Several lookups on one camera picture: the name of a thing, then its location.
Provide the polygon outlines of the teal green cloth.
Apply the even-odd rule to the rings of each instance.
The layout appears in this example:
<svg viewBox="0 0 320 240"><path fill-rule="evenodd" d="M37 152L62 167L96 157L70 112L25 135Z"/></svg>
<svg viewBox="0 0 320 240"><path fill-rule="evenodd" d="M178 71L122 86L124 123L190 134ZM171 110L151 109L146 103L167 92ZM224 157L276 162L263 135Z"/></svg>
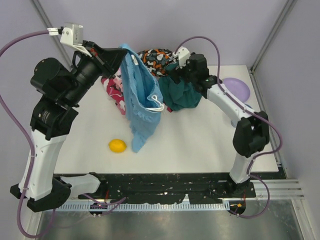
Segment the teal green cloth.
<svg viewBox="0 0 320 240"><path fill-rule="evenodd" d="M177 65L177 63L171 63L163 66L161 69L163 76L158 78L163 102L170 113L196 108L202 98L202 95L195 90L190 82L185 83L183 78L178 77L178 83L176 83L169 75L169 72Z"/></svg>

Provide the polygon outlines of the orange black camouflage shorts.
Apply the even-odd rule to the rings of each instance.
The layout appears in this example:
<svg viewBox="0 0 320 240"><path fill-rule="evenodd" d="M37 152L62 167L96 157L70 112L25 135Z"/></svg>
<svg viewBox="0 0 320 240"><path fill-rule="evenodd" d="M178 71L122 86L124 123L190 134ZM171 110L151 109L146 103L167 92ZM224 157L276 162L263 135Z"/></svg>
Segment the orange black camouflage shorts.
<svg viewBox="0 0 320 240"><path fill-rule="evenodd" d="M173 67L178 62L178 57L166 48L142 50L138 56L150 73L157 78L167 76L170 66Z"/></svg>

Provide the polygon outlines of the light blue shorts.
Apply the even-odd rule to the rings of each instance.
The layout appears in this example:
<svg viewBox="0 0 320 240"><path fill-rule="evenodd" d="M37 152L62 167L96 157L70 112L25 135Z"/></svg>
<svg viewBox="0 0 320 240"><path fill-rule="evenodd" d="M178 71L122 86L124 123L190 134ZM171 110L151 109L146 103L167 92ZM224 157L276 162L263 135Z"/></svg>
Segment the light blue shorts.
<svg viewBox="0 0 320 240"><path fill-rule="evenodd" d="M131 149L137 153L154 134L165 107L158 80L128 44L120 47L127 51L120 72L125 116L133 134Z"/></svg>

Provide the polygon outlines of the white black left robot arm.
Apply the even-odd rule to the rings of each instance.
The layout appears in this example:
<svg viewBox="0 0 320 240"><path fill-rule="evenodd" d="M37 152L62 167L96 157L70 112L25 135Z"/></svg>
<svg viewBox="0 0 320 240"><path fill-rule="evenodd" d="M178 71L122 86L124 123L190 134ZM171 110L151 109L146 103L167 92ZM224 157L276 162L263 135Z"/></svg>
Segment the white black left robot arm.
<svg viewBox="0 0 320 240"><path fill-rule="evenodd" d="M45 58L36 65L30 81L41 93L30 120L34 147L21 182L10 192L16 198L27 199L27 207L35 213L59 208L68 199L83 194L96 196L107 191L107 181L98 173L74 177L54 173L80 100L99 77L113 76L128 52L121 47L102 48L91 41L83 45L89 53L75 51L71 70L56 58Z"/></svg>

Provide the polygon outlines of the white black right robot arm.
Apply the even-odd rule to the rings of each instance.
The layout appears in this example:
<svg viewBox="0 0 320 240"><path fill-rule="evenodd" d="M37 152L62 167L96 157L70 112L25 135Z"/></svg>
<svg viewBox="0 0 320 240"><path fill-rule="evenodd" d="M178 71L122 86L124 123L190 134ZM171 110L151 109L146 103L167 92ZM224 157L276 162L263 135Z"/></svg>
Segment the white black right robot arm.
<svg viewBox="0 0 320 240"><path fill-rule="evenodd" d="M224 184L225 194L242 194L250 183L255 158L270 142L268 115L250 110L225 86L219 75L211 75L203 54L182 48L173 53L177 66L169 74L184 80L205 99L215 104L236 125L232 145L236 151L233 166Z"/></svg>

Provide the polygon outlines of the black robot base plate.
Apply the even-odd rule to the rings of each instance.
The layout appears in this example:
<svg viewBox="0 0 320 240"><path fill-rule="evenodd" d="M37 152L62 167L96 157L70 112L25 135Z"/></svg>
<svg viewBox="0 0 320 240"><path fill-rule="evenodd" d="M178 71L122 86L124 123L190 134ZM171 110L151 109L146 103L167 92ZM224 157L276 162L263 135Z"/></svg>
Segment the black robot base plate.
<svg viewBox="0 0 320 240"><path fill-rule="evenodd" d="M101 173L102 186L90 197L127 204L221 203L223 199L256 197L252 182L232 183L228 173Z"/></svg>

